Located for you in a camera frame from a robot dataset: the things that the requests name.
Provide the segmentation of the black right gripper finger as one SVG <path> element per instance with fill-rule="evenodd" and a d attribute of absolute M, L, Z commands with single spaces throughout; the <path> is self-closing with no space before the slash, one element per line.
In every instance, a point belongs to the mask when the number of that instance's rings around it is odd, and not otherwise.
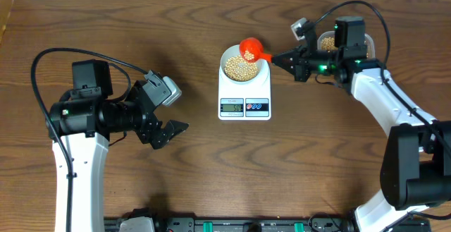
<path fill-rule="evenodd" d="M 274 66 L 278 66 L 280 68 L 282 68 L 283 70 L 287 71 L 290 74 L 295 74 L 295 67 L 293 65 L 293 62 L 291 62 L 290 60 L 274 60 L 273 61 L 273 65 Z"/>
<path fill-rule="evenodd" d="M 294 48 L 272 56 L 272 62 L 293 62 L 299 58 L 299 49 Z"/>

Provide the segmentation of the red plastic measuring scoop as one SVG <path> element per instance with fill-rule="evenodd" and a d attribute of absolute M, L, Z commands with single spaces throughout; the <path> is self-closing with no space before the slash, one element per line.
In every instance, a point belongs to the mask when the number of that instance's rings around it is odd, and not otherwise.
<path fill-rule="evenodd" d="M 260 59 L 269 63 L 272 61 L 272 55 L 266 54 L 262 43 L 254 37 L 242 40 L 239 44 L 239 51 L 242 58 L 250 63 L 256 63 Z"/>

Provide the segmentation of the grey round bowl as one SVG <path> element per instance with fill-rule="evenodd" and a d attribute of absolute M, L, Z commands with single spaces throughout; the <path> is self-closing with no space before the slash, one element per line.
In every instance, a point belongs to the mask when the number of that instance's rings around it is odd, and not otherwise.
<path fill-rule="evenodd" d="M 226 64 L 226 61 L 227 61 L 229 58 L 234 57 L 234 56 L 241 56 L 241 55 L 240 55 L 239 45 L 238 45 L 238 44 L 237 44 L 237 45 L 234 45 L 234 46 L 231 46 L 230 48 L 228 48 L 228 49 L 223 53 L 223 55 L 222 55 L 222 57 L 221 57 L 221 62 L 220 62 L 220 72 L 221 72 L 222 74 L 224 74 L 224 76 L 225 76 L 226 79 L 229 79 L 229 80 L 232 80 L 232 79 L 230 79 L 230 78 L 225 74 L 224 66 L 225 66 L 225 64 Z M 263 71 L 264 61 L 263 61 L 263 60 L 258 60 L 255 64 L 257 65 L 257 68 L 259 69 L 259 73 L 258 73 L 258 74 L 260 74 L 260 73 Z"/>

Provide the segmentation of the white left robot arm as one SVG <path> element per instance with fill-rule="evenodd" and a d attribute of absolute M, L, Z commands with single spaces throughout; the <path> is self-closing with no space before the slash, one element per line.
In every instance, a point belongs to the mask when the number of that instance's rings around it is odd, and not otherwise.
<path fill-rule="evenodd" d="M 161 149 L 188 128 L 163 123 L 154 114 L 182 94 L 176 83 L 154 71 L 129 85 L 117 99 L 109 63 L 78 61 L 72 65 L 73 89 L 52 105 L 50 118 L 57 169 L 56 231 L 104 231 L 104 168 L 112 133 L 133 131 L 141 143 Z"/>

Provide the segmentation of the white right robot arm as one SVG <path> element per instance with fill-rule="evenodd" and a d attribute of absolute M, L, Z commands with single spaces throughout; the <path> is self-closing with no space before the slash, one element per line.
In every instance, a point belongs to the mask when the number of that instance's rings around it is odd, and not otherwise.
<path fill-rule="evenodd" d="M 334 50 L 320 50 L 315 24 L 302 18 L 291 30 L 306 43 L 273 56 L 273 65 L 305 82 L 331 75 L 361 102 L 388 136 L 380 172 L 381 189 L 342 223 L 343 231 L 390 231 L 411 216 L 450 201 L 450 122 L 420 109 L 394 83 L 390 72 L 368 55 L 361 17 L 339 17 Z"/>

